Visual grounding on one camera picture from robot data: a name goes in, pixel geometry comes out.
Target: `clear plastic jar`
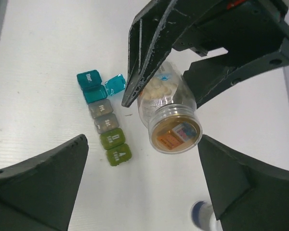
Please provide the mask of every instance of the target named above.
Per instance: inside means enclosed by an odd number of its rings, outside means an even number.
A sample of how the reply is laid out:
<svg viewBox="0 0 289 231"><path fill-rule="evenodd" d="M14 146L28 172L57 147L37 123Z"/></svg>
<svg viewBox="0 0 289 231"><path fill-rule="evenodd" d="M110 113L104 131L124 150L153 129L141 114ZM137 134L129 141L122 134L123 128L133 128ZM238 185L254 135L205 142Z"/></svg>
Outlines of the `clear plastic jar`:
<svg viewBox="0 0 289 231"><path fill-rule="evenodd" d="M141 121L157 151L178 154L199 143L202 127L195 115L195 98L170 62L161 65L137 103Z"/></svg>

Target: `white table surface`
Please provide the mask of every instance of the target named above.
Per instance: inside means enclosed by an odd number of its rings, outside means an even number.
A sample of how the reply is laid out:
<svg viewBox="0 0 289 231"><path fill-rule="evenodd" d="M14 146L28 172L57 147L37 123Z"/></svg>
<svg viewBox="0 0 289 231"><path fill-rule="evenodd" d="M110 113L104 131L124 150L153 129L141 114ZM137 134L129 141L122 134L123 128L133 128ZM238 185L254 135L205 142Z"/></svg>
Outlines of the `white table surface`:
<svg viewBox="0 0 289 231"><path fill-rule="evenodd" d="M90 149L70 231L194 231L190 208L209 199L197 148L157 153L137 105L121 107L122 93L110 100L133 158L110 167L76 81L77 73L92 69L103 81L127 76L128 32L147 2L8 3L0 41L0 168L85 134ZM170 59L184 71L199 57L173 51ZM289 103L281 69L232 87L197 114L205 134L289 170Z"/></svg>

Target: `label on cap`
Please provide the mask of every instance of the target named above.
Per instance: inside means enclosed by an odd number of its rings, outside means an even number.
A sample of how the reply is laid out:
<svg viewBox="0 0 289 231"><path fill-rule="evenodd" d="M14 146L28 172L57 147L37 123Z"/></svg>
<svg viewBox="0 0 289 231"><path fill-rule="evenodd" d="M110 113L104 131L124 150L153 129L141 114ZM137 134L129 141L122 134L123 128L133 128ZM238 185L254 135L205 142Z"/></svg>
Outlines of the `label on cap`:
<svg viewBox="0 0 289 231"><path fill-rule="evenodd" d="M169 150L179 147L197 135L195 129L188 123L183 122L173 129L157 137L157 140Z"/></svg>

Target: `blue glass cube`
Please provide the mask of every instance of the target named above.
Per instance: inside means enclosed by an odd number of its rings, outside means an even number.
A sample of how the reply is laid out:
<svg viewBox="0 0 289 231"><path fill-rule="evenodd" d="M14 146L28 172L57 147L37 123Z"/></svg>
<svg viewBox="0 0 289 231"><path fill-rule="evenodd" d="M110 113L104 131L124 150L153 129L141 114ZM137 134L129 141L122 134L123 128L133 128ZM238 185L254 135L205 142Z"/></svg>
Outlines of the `blue glass cube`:
<svg viewBox="0 0 289 231"><path fill-rule="evenodd" d="M91 90L84 91L83 95L87 103L93 103L107 98L107 92L103 85L100 85L99 87Z"/></svg>
<svg viewBox="0 0 289 231"><path fill-rule="evenodd" d="M99 87L102 83L102 78L97 70L93 70L78 74L77 81L82 90L89 90Z"/></svg>
<svg viewBox="0 0 289 231"><path fill-rule="evenodd" d="M112 96L125 89L125 79L123 75L117 75L105 83L108 95Z"/></svg>

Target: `green block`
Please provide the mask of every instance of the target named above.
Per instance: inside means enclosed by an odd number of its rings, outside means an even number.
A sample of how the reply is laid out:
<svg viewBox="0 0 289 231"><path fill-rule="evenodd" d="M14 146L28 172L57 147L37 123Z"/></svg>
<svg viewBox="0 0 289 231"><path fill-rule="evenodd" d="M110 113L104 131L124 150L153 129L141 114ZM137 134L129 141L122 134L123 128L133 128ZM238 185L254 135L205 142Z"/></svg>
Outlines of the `green block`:
<svg viewBox="0 0 289 231"><path fill-rule="evenodd" d="M102 146L106 150L109 150L123 144L125 142L125 136L122 129L116 128L100 135L100 140Z"/></svg>
<svg viewBox="0 0 289 231"><path fill-rule="evenodd" d="M106 156L111 166L117 166L131 159L131 150L127 144L122 144L108 150Z"/></svg>

